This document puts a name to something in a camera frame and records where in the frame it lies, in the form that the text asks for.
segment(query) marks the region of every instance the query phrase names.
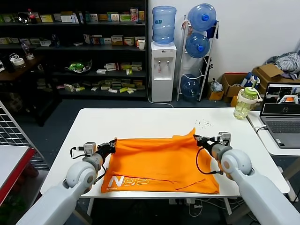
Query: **laptop screen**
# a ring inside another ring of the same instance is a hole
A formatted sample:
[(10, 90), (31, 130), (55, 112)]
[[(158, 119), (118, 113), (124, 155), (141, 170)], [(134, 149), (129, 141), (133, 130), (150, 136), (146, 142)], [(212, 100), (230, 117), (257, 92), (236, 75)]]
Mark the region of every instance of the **laptop screen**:
[(269, 83), (261, 115), (300, 115), (300, 83)]

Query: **paper cup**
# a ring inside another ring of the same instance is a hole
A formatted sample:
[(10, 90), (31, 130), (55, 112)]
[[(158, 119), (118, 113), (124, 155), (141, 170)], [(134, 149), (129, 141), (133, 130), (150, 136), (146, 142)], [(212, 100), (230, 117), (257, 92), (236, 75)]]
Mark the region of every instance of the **paper cup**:
[(137, 42), (139, 43), (139, 49), (144, 50), (146, 41), (145, 40), (138, 40)]

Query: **red table edge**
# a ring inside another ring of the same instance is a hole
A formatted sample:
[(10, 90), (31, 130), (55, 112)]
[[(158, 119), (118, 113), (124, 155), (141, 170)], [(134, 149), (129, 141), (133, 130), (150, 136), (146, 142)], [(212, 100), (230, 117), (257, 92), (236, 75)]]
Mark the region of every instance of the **red table edge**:
[(9, 191), (25, 169), (26, 165), (29, 163), (31, 157), (34, 154), (34, 149), (29, 148), (29, 150), (24, 154), (21, 158), (19, 164), (15, 167), (12, 171), (8, 179), (5, 181), (5, 184), (2, 186), (0, 190), (0, 205), (2, 205), (3, 201), (5, 200), (6, 196), (8, 195)]

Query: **wire mesh panel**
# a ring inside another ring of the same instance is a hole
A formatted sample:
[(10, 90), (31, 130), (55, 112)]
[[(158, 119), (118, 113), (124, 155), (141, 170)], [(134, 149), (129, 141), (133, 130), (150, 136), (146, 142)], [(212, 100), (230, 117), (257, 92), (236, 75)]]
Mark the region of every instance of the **wire mesh panel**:
[(27, 146), (35, 150), (30, 163), (38, 170), (49, 170), (43, 155), (0, 101), (0, 145)]

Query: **laptop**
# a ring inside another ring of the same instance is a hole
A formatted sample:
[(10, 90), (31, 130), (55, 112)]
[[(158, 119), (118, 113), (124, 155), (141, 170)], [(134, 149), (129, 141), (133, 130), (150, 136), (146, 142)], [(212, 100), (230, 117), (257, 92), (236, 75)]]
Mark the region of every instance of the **laptop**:
[(300, 83), (268, 83), (260, 118), (281, 149), (300, 149)]

